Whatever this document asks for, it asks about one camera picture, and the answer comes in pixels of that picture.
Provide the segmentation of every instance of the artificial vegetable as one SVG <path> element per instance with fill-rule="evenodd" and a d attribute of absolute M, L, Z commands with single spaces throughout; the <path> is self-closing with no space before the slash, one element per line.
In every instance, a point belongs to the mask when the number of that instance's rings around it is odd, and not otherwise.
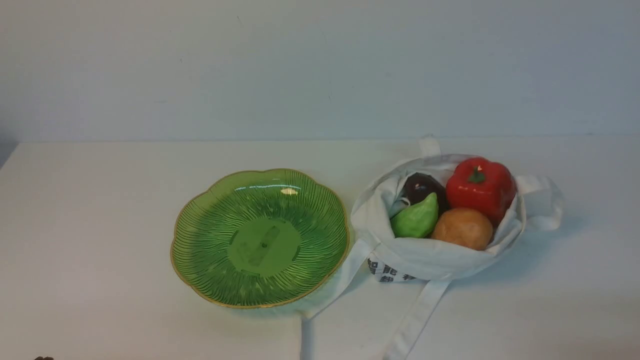
<path fill-rule="evenodd" d="M 438 195 L 430 193 L 391 218 L 391 230 L 396 238 L 423 238 L 433 231 L 437 221 Z"/>
<path fill-rule="evenodd" d="M 516 183 L 503 164 L 470 158 L 458 164 L 446 190 L 452 208 L 478 210 L 498 226 L 516 195 Z"/>

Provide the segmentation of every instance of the gold rim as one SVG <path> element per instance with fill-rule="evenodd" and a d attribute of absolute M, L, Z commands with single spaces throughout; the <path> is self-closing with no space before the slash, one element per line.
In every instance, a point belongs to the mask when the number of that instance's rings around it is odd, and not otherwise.
<path fill-rule="evenodd" d="M 293 299 L 289 299 L 286 301 L 281 301 L 281 302 L 277 302 L 275 304 L 265 304 L 265 305 L 253 305 L 253 306 L 238 306 L 238 305 L 230 305 L 230 304 L 225 304 L 219 301 L 215 301 L 211 298 L 209 298 L 207 295 L 204 295 L 202 292 L 200 292 L 200 290 L 196 289 L 193 285 L 191 285 L 185 278 L 182 277 L 182 274 L 180 274 L 180 272 L 178 271 L 178 269 L 175 267 L 175 262 L 173 261 L 173 246 L 175 245 L 175 240 L 176 240 L 176 232 L 178 229 L 178 220 L 180 220 L 180 217 L 182 216 L 182 212 L 187 208 L 187 206 L 189 206 L 189 204 L 191 204 L 195 199 L 201 197 L 202 195 L 208 193 L 209 191 L 211 191 L 211 189 L 214 188 L 214 186 L 216 186 L 220 181 L 234 176 L 234 175 L 238 175 L 238 174 L 242 174 L 245 172 L 270 172 L 270 171 L 277 171 L 277 170 L 288 170 L 288 171 L 293 171 L 293 172 L 297 172 L 299 174 L 302 174 L 306 177 L 308 177 L 309 179 L 311 179 L 316 185 L 318 186 L 322 186 L 323 188 L 326 188 L 327 190 L 329 190 L 335 197 L 336 199 L 338 199 L 338 202 L 340 203 L 340 206 L 342 206 L 342 214 L 343 214 L 343 218 L 344 218 L 344 228 L 346 229 L 347 232 L 347 246 L 344 249 L 344 253 L 342 254 L 342 257 L 340 258 L 340 261 L 338 261 L 338 263 L 335 265 L 335 267 L 328 272 L 325 277 L 323 277 L 322 280 L 320 280 L 320 282 L 315 285 L 311 290 L 307 291 L 306 293 L 299 295 L 297 297 L 294 297 Z M 349 248 L 351 245 L 351 234 L 349 233 L 349 222 L 347 221 L 347 210 L 344 207 L 344 204 L 342 203 L 342 200 L 340 199 L 340 197 L 338 196 L 338 194 L 335 193 L 335 191 L 333 191 L 331 188 L 318 183 L 313 177 L 305 174 L 302 171 L 299 170 L 295 170 L 292 168 L 272 168 L 269 170 L 242 170 L 242 171 L 237 171 L 234 173 L 231 173 L 229 175 L 223 176 L 220 179 L 218 179 L 213 185 L 211 185 L 206 191 L 194 196 L 191 200 L 189 200 L 180 210 L 180 213 L 178 213 L 178 217 L 175 219 L 175 225 L 173 226 L 173 241 L 171 242 L 171 249 L 169 252 L 169 257 L 171 258 L 171 265 L 173 267 L 173 271 L 178 275 L 178 277 L 180 278 L 180 280 L 182 280 L 182 282 L 184 282 L 185 284 L 187 284 L 187 286 L 189 286 L 193 291 L 195 291 L 200 297 L 202 297 L 203 299 L 212 302 L 213 304 L 216 305 L 220 305 L 220 306 L 224 306 L 224 307 L 229 307 L 232 309 L 262 309 L 265 307 L 275 307 L 275 306 L 281 306 L 281 305 L 285 305 L 285 304 L 290 304 L 291 302 L 294 302 L 296 300 L 302 299 L 303 297 L 311 294 L 312 292 L 316 291 L 320 286 L 322 286 L 324 283 L 327 282 L 327 280 L 331 277 L 331 275 L 333 275 L 335 273 L 336 270 L 338 270 L 338 268 L 342 265 L 342 263 L 344 262 L 344 259 L 347 257 L 347 254 L 349 253 Z"/>

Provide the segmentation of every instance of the tote bag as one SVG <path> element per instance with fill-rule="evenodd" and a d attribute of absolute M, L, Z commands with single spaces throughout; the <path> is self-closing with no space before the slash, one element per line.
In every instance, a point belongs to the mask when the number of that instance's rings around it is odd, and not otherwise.
<path fill-rule="evenodd" d="M 303 312 L 312 318 L 346 289 L 365 262 L 379 281 L 427 280 L 385 349 L 384 360 L 403 360 L 410 353 L 449 283 L 491 266 L 518 241 L 524 231 L 557 229 L 563 196 L 545 176 L 515 176 L 516 197 L 486 250 L 476 251 L 439 240 L 396 238 L 389 218 L 400 210 L 398 198 L 406 179 L 420 172 L 445 184 L 456 166 L 473 155 L 440 154 L 432 137 L 420 139 L 422 157 L 401 161 L 375 179 L 357 198 L 351 224 L 357 241 L 333 276 L 332 294 Z"/>

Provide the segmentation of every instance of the glass plate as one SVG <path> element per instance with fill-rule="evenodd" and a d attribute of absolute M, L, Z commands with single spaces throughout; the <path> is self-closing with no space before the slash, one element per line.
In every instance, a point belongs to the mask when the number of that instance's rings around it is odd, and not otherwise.
<path fill-rule="evenodd" d="M 182 209 L 171 260 L 203 298 L 250 309 L 311 293 L 348 247 L 346 212 L 329 188 L 291 169 L 244 171 Z"/>

